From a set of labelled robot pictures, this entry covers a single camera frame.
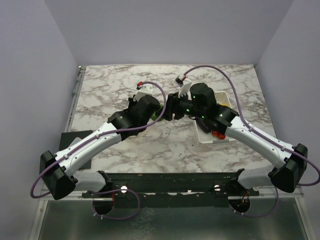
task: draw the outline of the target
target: marble surface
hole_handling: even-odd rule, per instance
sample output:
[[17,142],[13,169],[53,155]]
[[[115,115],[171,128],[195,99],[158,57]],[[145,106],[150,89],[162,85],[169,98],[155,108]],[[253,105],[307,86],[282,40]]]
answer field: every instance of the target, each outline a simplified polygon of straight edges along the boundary
[[[127,108],[128,96],[140,81],[158,83],[166,94],[179,90],[177,75],[187,65],[100,65],[86,68],[76,106],[72,131],[96,130],[114,112]],[[219,65],[233,81],[244,117],[275,136],[268,109],[252,65]],[[217,71],[200,68],[188,75],[193,83],[204,82],[215,91],[226,91],[232,107],[235,97],[228,81]],[[163,103],[159,90],[154,97]],[[264,167],[269,162],[238,141],[200,144],[193,121],[162,121],[125,141],[109,147],[92,159],[91,170],[110,173],[234,172]]]

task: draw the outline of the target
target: white wall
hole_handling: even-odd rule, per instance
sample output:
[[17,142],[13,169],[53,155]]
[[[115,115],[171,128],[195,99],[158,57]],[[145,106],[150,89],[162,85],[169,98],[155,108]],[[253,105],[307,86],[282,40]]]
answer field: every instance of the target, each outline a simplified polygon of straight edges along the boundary
[[0,7],[0,239],[29,236],[40,155],[57,150],[79,69],[43,0]]
[[[320,166],[320,1],[295,0],[264,52],[257,74],[275,132],[309,148]],[[318,175],[308,166],[301,182]],[[320,239],[320,185],[304,187],[313,227]]]
[[45,0],[81,65],[257,64],[293,0]]

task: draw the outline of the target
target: white tray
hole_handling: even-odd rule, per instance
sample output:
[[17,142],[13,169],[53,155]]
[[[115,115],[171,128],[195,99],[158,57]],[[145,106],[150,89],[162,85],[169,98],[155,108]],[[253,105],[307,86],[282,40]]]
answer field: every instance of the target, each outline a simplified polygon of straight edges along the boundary
[[[231,108],[230,100],[229,100],[228,95],[225,91],[215,91],[214,96],[215,96],[216,102],[218,104],[225,105],[225,106],[228,106],[229,108]],[[198,140],[201,144],[227,143],[227,142],[235,140],[234,138],[231,138],[228,136],[226,136],[225,139],[221,140],[218,137],[213,136],[211,134],[211,132],[205,133],[204,131],[202,131],[198,127],[196,121],[193,121],[193,124],[194,124],[195,130],[196,130],[196,134],[198,136]]]

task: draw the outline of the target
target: metal frame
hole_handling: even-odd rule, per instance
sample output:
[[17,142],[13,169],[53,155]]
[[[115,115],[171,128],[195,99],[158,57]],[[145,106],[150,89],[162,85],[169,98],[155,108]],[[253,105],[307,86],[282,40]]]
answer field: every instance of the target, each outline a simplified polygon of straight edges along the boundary
[[[276,197],[276,191],[273,186],[263,186],[263,187],[254,187],[255,191],[259,191],[258,196],[250,196],[250,199],[274,199]],[[301,186],[297,186],[293,193],[284,192],[278,190],[279,198],[303,198],[304,193],[302,192]],[[239,199],[243,196],[229,196],[229,200]]]
[[82,83],[84,81],[84,77],[87,69],[86,66],[79,66],[79,68],[80,68],[80,72],[79,72],[79,76],[76,78],[76,81],[75,81],[75,86],[72,93],[73,99],[72,99],[71,108],[68,114],[68,118],[66,121],[66,125],[64,128],[64,132],[70,132],[71,130],[72,122],[74,121],[74,117],[75,117],[76,107],[80,97],[80,89],[82,87]]
[[29,240],[37,240],[40,237],[40,232],[42,228],[42,223],[45,218],[46,209],[47,209],[48,201],[40,200],[38,204],[38,208],[35,213],[35,217],[32,223]]
[[[73,191],[68,196],[64,197],[63,199],[61,199],[59,201],[79,201],[79,200],[82,200],[82,201],[112,201],[111,197],[85,198],[85,197],[82,197],[82,194],[83,194],[82,191]],[[54,200],[54,198],[50,194],[42,197],[41,199],[46,200],[46,201],[56,201],[56,200]]]
[[303,225],[307,239],[316,240],[317,239],[316,234],[314,232],[311,220],[308,215],[305,199],[303,197],[296,197],[295,202],[302,220],[302,225]]

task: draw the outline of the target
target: purple cable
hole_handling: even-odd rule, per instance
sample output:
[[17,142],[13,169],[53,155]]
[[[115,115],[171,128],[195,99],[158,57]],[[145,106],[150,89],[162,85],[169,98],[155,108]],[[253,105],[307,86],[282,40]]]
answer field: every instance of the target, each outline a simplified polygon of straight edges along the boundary
[[[238,110],[239,110],[239,115],[240,115],[240,118],[243,122],[243,124],[246,125],[247,128],[251,128],[251,126],[247,123],[247,121],[245,120],[245,117],[242,113],[242,110],[241,110],[241,105],[240,105],[240,101],[239,101],[239,98],[238,98],[238,94],[237,94],[237,91],[236,91],[236,88],[233,84],[233,82],[231,81],[230,77],[224,72],[222,71],[220,68],[216,67],[216,66],[213,66],[213,65],[198,65],[198,66],[194,66],[192,68],[190,68],[188,71],[186,71],[183,75],[186,76],[188,73],[190,73],[191,71],[195,70],[195,69],[198,69],[198,68],[212,68],[212,69],[215,69],[217,70],[218,72],[220,72],[227,80],[228,82],[230,83],[231,85],[231,88],[232,88],[232,91],[233,91],[233,94],[234,94],[234,97],[235,97],[235,101],[236,101],[236,105],[238,107]],[[263,135],[262,133],[256,131],[254,128],[251,129],[252,132],[254,132],[255,134],[257,134],[259,137],[261,137],[262,139],[266,140],[267,142],[273,144],[274,146],[277,146],[278,148],[283,148],[284,146],[278,144],[277,142],[271,140],[270,138],[268,138],[267,136]],[[311,162],[309,159],[307,159],[306,157],[302,156],[301,154],[295,152],[295,151],[292,151],[291,149],[288,149],[288,148],[284,148],[284,150],[288,153],[291,153],[293,155],[296,155],[298,156],[299,158],[303,159],[304,161],[306,161],[308,164],[310,164],[318,173],[318,179],[314,182],[311,182],[311,183],[298,183],[298,186],[314,186],[316,184],[318,184],[320,182],[320,169],[313,163]],[[278,207],[279,205],[279,193],[278,193],[278,190],[277,188],[275,188],[275,192],[276,192],[276,202],[275,202],[275,205],[274,207],[267,213],[265,214],[261,214],[261,215],[247,215],[247,214],[241,214],[240,212],[237,212],[237,214],[240,214],[242,216],[245,216],[245,217],[249,217],[249,218],[262,218],[262,217],[266,217],[270,214],[272,214]]]
[[260,215],[245,214],[245,213],[241,213],[241,212],[236,211],[231,205],[229,205],[229,206],[230,206],[230,208],[232,209],[233,212],[235,212],[236,214],[241,215],[243,217],[248,217],[248,218],[263,218],[263,217],[267,217],[267,216],[273,214],[274,211],[279,206],[279,192],[278,192],[278,189],[276,187],[275,187],[275,194],[276,194],[276,199],[275,199],[275,204],[274,204],[273,208],[270,211],[268,211],[267,213],[264,213],[264,214],[260,214]]
[[[234,84],[232,83],[231,79],[228,77],[228,75],[224,71],[222,71],[220,68],[218,68],[216,66],[212,66],[212,65],[198,65],[198,66],[195,66],[195,67],[189,69],[188,71],[186,71],[183,75],[186,76],[188,73],[190,73],[191,71],[193,71],[195,69],[198,69],[198,68],[212,68],[212,69],[215,69],[218,72],[220,72],[228,80],[228,82],[230,83],[230,85],[232,87],[232,91],[234,93],[234,96],[235,96],[235,101],[236,101],[236,105],[237,105],[238,110],[239,110],[240,118],[241,118],[243,124],[245,124],[246,127],[250,129],[251,126],[247,123],[247,121],[245,120],[244,115],[242,113],[241,106],[240,106],[240,101],[239,101],[239,98],[238,98],[238,94],[236,92],[236,88],[235,88]],[[252,128],[251,131],[254,132],[256,135],[258,135],[260,138],[262,138],[262,139],[266,140],[267,142],[273,144],[274,146],[277,146],[280,149],[283,148],[286,152],[291,153],[293,155],[296,155],[297,157],[303,159],[304,161],[306,161],[308,164],[310,164],[317,171],[318,179],[316,181],[311,182],[311,183],[298,183],[298,186],[314,186],[314,185],[320,183],[320,169],[312,161],[310,161],[305,156],[302,156],[301,154],[299,154],[299,153],[297,153],[297,152],[295,152],[295,151],[293,151],[291,149],[285,148],[281,144],[273,141],[272,139],[268,138],[267,136],[265,136],[262,133],[260,133],[257,130],[255,130],[254,128]]]
[[135,217],[136,215],[138,215],[139,212],[140,212],[140,199],[139,199],[138,194],[136,194],[134,191],[132,191],[130,189],[126,189],[126,190],[115,189],[115,190],[103,191],[103,192],[91,191],[90,193],[103,195],[103,194],[111,194],[111,193],[120,192],[120,191],[128,191],[128,192],[132,193],[135,196],[135,198],[136,198],[136,200],[138,202],[138,205],[137,205],[136,211],[134,213],[132,213],[129,216],[124,216],[124,217],[113,217],[113,216],[107,216],[107,215],[100,215],[100,214],[97,213],[97,211],[95,209],[95,204],[92,203],[92,209],[94,211],[94,216],[98,215],[99,217],[103,217],[104,219],[111,219],[111,220],[128,220],[128,219],[131,219],[131,218]]
[[[99,137],[102,137],[102,136],[105,136],[105,135],[108,135],[108,134],[114,134],[114,133],[123,133],[123,132],[130,132],[130,131],[137,131],[137,130],[141,130],[141,129],[146,129],[152,125],[154,125],[156,122],[158,122],[162,116],[164,115],[165,113],[165,110],[166,110],[166,107],[167,107],[167,99],[166,99],[166,93],[165,91],[157,84],[157,83],[154,83],[152,81],[145,81],[143,82],[141,85],[144,85],[144,84],[151,84],[151,85],[154,85],[156,86],[162,93],[162,96],[163,96],[163,108],[162,108],[162,111],[160,113],[160,115],[156,118],[156,120],[154,120],[153,122],[147,124],[147,125],[144,125],[144,126],[139,126],[139,127],[133,127],[133,128],[125,128],[125,129],[116,129],[116,130],[112,130],[112,131],[106,131],[106,132],[102,132],[100,133],[98,136]],[[82,148],[83,146],[87,145],[88,143],[90,143],[92,140],[95,140],[97,139],[96,136],[93,136],[92,138],[88,139],[87,141],[83,142],[82,144],[80,144],[79,146],[75,147],[73,150],[71,150],[69,153],[67,153],[68,156],[71,156],[74,152],[76,152],[77,150],[79,150],[80,148]],[[45,192],[43,194],[40,194],[40,195],[34,195],[34,191],[35,191],[35,187],[37,185],[37,183],[39,182],[39,180],[50,170],[52,169],[55,165],[59,164],[61,161],[65,160],[66,158],[63,156],[61,157],[59,160],[55,161],[53,164],[51,164],[50,166],[48,166],[46,169],[44,169],[40,174],[39,176],[36,178],[36,180],[34,181],[34,183],[32,184],[31,186],[31,189],[30,189],[30,196],[33,198],[33,199],[39,199],[39,198],[42,198],[44,196],[47,196],[48,194],[50,194],[50,192]]]

